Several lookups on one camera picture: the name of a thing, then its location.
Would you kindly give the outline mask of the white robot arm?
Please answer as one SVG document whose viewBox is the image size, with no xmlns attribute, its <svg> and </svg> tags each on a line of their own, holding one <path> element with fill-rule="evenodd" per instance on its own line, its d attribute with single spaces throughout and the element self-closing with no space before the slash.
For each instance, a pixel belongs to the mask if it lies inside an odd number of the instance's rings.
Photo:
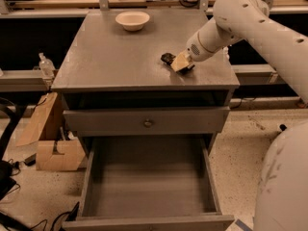
<svg viewBox="0 0 308 231">
<path fill-rule="evenodd" d="M 171 68 L 179 72 L 246 40 L 308 102 L 308 38 L 269 18 L 262 0 L 216 0 L 213 17 L 188 41 Z M 264 159 L 253 231 L 308 231 L 308 121 L 283 131 Z"/>
</svg>

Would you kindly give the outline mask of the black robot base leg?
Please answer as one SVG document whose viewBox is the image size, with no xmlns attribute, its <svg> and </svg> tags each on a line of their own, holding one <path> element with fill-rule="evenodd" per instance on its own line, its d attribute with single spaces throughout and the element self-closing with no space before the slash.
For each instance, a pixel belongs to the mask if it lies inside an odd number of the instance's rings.
<svg viewBox="0 0 308 231">
<path fill-rule="evenodd" d="M 287 126 L 285 124 L 280 124 L 279 128 L 281 131 L 285 131 L 287 129 Z"/>
</svg>

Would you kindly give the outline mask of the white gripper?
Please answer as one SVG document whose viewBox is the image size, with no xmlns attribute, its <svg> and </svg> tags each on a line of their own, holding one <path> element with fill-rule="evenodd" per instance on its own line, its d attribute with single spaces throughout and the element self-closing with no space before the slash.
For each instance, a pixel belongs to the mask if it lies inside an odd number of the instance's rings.
<svg viewBox="0 0 308 231">
<path fill-rule="evenodd" d="M 189 70 L 193 67 L 193 61 L 206 61 L 220 49 L 241 40 L 241 38 L 221 29 L 212 17 L 189 38 L 186 44 L 187 51 L 182 51 L 174 58 L 171 68 L 175 72 Z"/>
</svg>

